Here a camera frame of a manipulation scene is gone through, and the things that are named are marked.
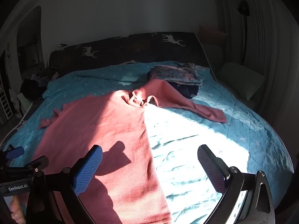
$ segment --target blue bedspread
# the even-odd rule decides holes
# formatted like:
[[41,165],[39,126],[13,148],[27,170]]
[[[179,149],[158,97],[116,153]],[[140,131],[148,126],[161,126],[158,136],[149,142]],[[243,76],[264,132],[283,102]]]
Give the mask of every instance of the blue bedspread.
[[[13,161],[22,166],[31,157],[44,130],[37,126],[49,118],[53,108],[93,94],[100,96],[114,90],[133,90],[146,83],[146,73],[155,65],[176,62],[136,63],[72,72],[49,84],[45,101],[26,124],[7,143],[23,146],[25,155]],[[285,194],[293,173],[289,154],[274,130],[256,113],[237,101],[215,82],[209,68],[198,67],[203,84],[193,101],[222,109],[228,123],[217,123],[183,109],[146,106],[145,124],[154,156],[156,172],[167,198],[174,223],[203,223],[219,201],[217,193],[197,160],[197,148],[207,144],[228,166],[242,172],[264,170],[276,207]],[[240,196],[230,223],[240,207]]]

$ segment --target folded clothes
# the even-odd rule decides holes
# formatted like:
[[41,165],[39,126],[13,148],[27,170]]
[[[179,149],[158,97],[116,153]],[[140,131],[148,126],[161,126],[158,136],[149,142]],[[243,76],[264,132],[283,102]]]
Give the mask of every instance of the folded clothes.
[[202,79],[199,77],[193,63],[185,63],[179,66],[158,65],[147,74],[147,80],[162,79],[182,85],[201,86]]
[[158,65],[147,73],[147,80],[163,79],[174,87],[181,95],[191,99],[197,96],[201,78],[192,63],[176,66]]
[[176,82],[168,82],[171,86],[173,86],[181,95],[185,98],[192,99],[198,94],[199,86],[197,85],[182,85],[177,84]]

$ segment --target white ladder shelf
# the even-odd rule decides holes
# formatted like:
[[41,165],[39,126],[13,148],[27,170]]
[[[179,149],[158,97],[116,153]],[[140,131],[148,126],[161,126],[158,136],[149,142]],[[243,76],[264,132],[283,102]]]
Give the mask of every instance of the white ladder shelf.
[[4,92],[4,88],[2,84],[0,84],[0,103],[6,118],[10,119],[13,115],[13,112],[6,98],[6,94]]

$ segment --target folded patterned fabric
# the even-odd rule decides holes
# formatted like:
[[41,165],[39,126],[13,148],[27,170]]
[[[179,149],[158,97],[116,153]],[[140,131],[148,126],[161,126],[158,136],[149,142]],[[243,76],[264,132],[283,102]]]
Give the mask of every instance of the folded patterned fabric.
[[199,77],[193,63],[185,63],[178,67],[165,65],[155,66],[148,72],[147,79],[162,79],[182,85],[202,85],[202,79]]

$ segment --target dark blue folded clothing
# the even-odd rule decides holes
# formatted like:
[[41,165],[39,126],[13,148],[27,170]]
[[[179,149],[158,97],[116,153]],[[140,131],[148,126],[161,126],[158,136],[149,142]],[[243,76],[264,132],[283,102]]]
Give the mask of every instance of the dark blue folded clothing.
[[173,86],[185,98],[191,99],[197,96],[199,86],[181,85],[175,82],[168,82],[168,83],[171,86]]

